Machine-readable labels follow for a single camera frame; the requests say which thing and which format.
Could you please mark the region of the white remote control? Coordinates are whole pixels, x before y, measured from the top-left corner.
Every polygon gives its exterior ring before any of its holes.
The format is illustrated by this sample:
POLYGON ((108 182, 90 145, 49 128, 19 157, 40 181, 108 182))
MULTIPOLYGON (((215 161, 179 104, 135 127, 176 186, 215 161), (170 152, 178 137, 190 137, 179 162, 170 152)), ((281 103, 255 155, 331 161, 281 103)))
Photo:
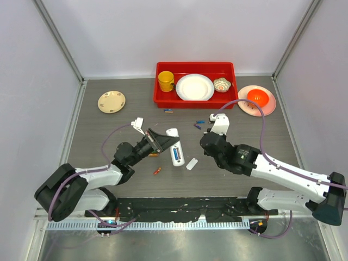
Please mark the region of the white remote control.
MULTIPOLYGON (((166 130, 166 134, 168 136, 172 137, 179 137, 178 129, 177 128, 170 128, 166 130)), ((183 155, 182 145, 181 142, 178 141, 174 145, 170 147, 170 155, 172 164, 175 167, 183 166, 185 164, 185 159, 183 155)))

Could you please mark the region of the white battery cover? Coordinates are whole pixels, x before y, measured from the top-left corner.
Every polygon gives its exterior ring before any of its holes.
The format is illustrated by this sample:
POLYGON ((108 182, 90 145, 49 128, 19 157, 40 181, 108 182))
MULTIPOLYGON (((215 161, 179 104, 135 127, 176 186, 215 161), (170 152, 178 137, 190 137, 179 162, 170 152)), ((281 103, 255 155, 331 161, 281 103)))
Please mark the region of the white battery cover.
POLYGON ((192 158, 192 160, 189 161, 189 163, 186 165, 186 169, 191 171, 197 163, 198 163, 198 160, 196 158, 192 158))

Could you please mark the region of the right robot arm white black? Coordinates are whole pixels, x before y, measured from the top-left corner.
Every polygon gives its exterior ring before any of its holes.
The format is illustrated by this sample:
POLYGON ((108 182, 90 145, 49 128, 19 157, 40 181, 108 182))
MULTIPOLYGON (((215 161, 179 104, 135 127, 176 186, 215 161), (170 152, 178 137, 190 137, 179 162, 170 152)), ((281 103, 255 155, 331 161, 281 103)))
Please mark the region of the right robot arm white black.
POLYGON ((246 200, 246 210, 253 215, 263 210, 291 210, 310 213, 317 220, 340 226, 346 199, 345 177, 314 173, 281 162, 245 144, 231 145, 224 135, 209 132, 200 146, 204 154, 213 157, 217 166, 233 174, 266 179, 287 188, 275 191, 252 188, 246 200))

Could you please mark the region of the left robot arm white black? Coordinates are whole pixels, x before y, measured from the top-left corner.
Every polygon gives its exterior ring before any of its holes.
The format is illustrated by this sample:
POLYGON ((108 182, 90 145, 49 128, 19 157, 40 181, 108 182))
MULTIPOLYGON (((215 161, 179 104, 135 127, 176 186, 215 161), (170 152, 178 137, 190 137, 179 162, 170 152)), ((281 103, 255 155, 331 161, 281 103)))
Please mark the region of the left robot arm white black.
POLYGON ((135 146, 120 143, 114 159, 105 166, 81 169, 69 163, 60 165, 36 190, 34 198, 47 212, 49 221, 59 222, 79 211, 90 216, 112 216, 116 214, 117 198, 107 187, 127 182, 134 174, 132 166, 179 141, 178 135, 161 135, 148 129, 135 146))

